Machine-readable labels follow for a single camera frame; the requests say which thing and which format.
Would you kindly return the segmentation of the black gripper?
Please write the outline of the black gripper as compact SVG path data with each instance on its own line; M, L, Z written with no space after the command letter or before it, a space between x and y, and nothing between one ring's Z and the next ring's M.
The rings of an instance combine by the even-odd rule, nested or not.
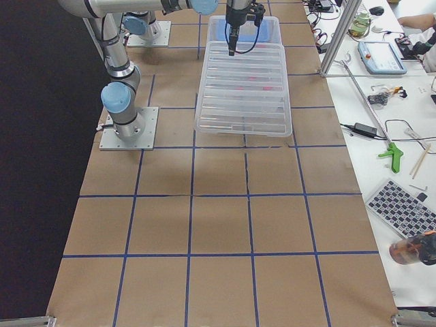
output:
M228 36L229 55L234 56L238 41L239 27L248 20L253 21L256 27L262 23L265 7L255 0L227 0L225 21L230 25Z

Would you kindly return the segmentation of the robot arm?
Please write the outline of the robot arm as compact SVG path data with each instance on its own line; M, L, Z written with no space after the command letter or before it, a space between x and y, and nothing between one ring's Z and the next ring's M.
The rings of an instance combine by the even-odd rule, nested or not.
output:
M265 8L256 1L227 0L224 34L229 55L236 49L240 27L252 21L260 28ZM129 47L163 47L169 44L170 21L158 21L154 11L126 12L122 14L120 30L124 35L124 45Z
M217 1L60 1L59 5L91 26L103 54L111 82L101 91L101 99L113 124L114 134L122 141L135 140L144 131L146 123L140 118L134 102L140 83L140 70L130 61L120 30L113 17L118 13L164 11L172 13L193 9L199 14L212 14Z

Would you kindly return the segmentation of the person forearm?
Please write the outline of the person forearm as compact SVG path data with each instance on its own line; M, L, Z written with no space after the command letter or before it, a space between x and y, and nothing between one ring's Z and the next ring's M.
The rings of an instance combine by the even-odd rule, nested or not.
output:
M427 29L430 29L433 25L435 25L435 15L421 14L415 16L404 16L400 17L398 19L398 22L403 27L426 31Z

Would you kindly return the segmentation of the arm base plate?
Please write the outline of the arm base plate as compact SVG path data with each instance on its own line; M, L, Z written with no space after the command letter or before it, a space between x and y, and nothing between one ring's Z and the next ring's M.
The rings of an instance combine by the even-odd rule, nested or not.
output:
M145 28L129 31L127 46L130 48L163 48L170 41L170 21L156 20Z
M117 125L107 114L102 125L99 149L102 151L152 151L155 143L159 108L136 107L136 119L129 125Z

